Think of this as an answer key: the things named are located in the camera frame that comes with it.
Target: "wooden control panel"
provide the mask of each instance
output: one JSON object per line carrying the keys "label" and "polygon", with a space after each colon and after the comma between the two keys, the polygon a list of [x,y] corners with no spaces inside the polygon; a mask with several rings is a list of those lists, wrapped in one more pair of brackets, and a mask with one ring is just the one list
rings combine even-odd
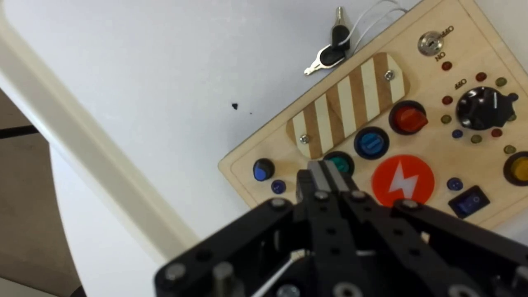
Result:
{"label": "wooden control panel", "polygon": [[219,169],[250,206],[295,202],[296,170],[339,152],[380,205],[417,200],[494,228],[528,210],[526,91],[528,76],[471,0],[423,0]]}

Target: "red circle with lightning bolt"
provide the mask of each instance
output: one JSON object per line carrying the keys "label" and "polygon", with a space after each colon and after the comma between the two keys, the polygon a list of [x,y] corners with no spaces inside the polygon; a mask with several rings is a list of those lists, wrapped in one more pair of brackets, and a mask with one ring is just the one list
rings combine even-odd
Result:
{"label": "red circle with lightning bolt", "polygon": [[387,208],[402,198],[425,203],[433,190],[433,175],[420,159],[395,155],[375,169],[370,187],[379,205]]}

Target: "white stripe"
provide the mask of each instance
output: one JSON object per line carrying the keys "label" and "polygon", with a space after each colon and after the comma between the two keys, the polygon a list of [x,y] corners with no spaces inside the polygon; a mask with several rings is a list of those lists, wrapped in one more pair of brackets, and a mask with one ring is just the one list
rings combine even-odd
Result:
{"label": "white stripe", "polygon": [[374,60],[367,60],[364,65],[361,65],[361,76],[362,76],[366,121],[370,121],[379,114]]}
{"label": "white stripe", "polygon": [[309,145],[300,144],[300,137],[306,134],[306,124],[304,124],[304,119],[303,119],[303,112],[298,112],[293,117],[293,132],[295,132],[296,149],[300,150],[300,154],[303,157],[309,157]]}
{"label": "white stripe", "polygon": [[390,94],[392,94],[392,103],[395,103],[405,96],[402,73],[390,56],[385,56],[385,60],[387,60],[387,63],[385,63],[387,68],[394,73],[394,79],[390,81]]}
{"label": "white stripe", "polygon": [[319,149],[321,152],[326,152],[333,147],[326,96],[321,96],[319,99],[314,101],[314,114],[316,114]]}
{"label": "white stripe", "polygon": [[356,131],[356,114],[351,103],[351,88],[349,88],[347,76],[336,84],[336,91],[339,96],[339,109],[341,109],[339,114],[342,121],[342,134],[344,137],[347,137]]}

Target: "lightning bolt symbol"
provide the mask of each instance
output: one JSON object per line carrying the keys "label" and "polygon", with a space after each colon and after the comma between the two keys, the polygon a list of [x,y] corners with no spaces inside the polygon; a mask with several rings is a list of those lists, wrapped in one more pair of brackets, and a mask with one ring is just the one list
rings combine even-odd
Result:
{"label": "lightning bolt symbol", "polygon": [[413,193],[413,188],[415,188],[415,183],[417,183],[417,175],[412,175],[412,177],[405,178],[402,175],[402,167],[400,167],[400,162],[399,162],[397,169],[394,172],[392,182],[390,182],[389,193],[395,192],[395,190],[400,190],[403,198],[410,200],[412,193]]}

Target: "white table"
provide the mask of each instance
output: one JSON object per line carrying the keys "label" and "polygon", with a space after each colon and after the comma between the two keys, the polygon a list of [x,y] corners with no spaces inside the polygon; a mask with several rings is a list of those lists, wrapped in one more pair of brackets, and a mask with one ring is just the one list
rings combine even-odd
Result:
{"label": "white table", "polygon": [[[517,27],[528,27],[528,4],[479,4],[528,70],[528,41],[516,37]],[[326,43],[334,7],[356,18],[367,0],[3,5],[19,40],[202,238],[245,210],[215,170],[217,160],[323,78],[303,78],[301,70]],[[26,98],[16,94],[24,111]],[[54,144],[55,131],[31,121]],[[133,239],[78,164],[60,147],[50,157],[65,236],[87,292],[151,296],[151,276],[163,259]],[[502,233],[521,239],[524,226],[517,221]]]}

